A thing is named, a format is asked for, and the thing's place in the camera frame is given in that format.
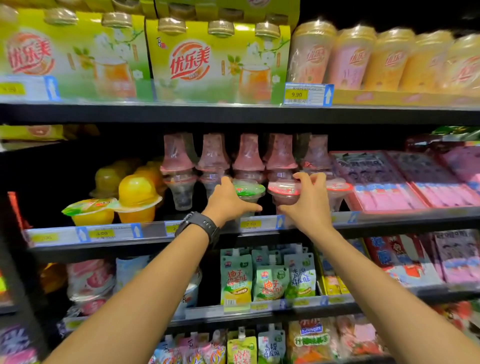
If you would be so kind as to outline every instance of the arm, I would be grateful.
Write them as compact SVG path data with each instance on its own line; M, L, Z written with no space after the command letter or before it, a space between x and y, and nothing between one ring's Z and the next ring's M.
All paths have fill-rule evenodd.
M261 206L241 201L228 177L203 214L218 227ZM208 246L208 235L189 225L130 283L73 332L44 364L145 364L183 298Z
M478 363L480 348L403 288L333 228L325 174L301 180L298 202L280 206L327 257L399 364Z

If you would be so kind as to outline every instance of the hand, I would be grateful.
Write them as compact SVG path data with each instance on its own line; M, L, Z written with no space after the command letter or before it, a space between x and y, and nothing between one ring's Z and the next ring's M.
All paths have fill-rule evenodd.
M246 212L260 211L262 211L260 205L240 200L230 178L224 176L222 184L215 186L202 214L221 228L227 221L239 218Z
M305 172L298 172L293 177L301 182L300 198L295 204L280 205L278 209L309 237L316 231L333 230L325 173L309 176Z

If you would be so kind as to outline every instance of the flower illustration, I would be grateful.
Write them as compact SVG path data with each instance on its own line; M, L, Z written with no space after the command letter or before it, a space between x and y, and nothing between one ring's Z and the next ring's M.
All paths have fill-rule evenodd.
M273 52L262 53L262 62L267 66L271 66L275 62L275 54Z
M100 49L111 49L110 39L105 33L99 34L95 37L95 44Z
M269 40L264 41L265 50L271 50L273 48L273 43Z
M134 71L132 71L132 74L133 74L133 78L134 78L135 80L138 80L138 79L144 77L144 73L143 73L142 71L140 71L140 70L134 70Z
M127 59L130 54L130 47L126 44L117 44L113 50L117 56L124 60Z
M123 35L121 29L113 29L113 38L117 42L121 42L125 39L125 36Z
M247 46L247 52L248 54L252 55L252 56L256 56L258 54L258 51L259 51L259 45L257 42L253 42L252 44L249 44Z

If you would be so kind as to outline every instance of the forearm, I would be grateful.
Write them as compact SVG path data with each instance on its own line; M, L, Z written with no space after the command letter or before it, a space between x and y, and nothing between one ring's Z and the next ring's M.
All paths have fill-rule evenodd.
M463 333L352 247L335 230L310 236L400 364L477 363Z
M142 272L85 321L46 364L145 364L208 246L189 225Z

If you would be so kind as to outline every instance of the black watch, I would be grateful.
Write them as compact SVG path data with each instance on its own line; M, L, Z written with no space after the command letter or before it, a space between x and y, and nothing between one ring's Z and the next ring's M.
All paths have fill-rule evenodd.
M177 237L187 226L190 224L195 224L200 226L208 234L208 244L215 245L218 242L218 236L220 235L220 229L215 225L215 223L205 215L202 215L199 212L190 212L185 218L181 221L175 236Z

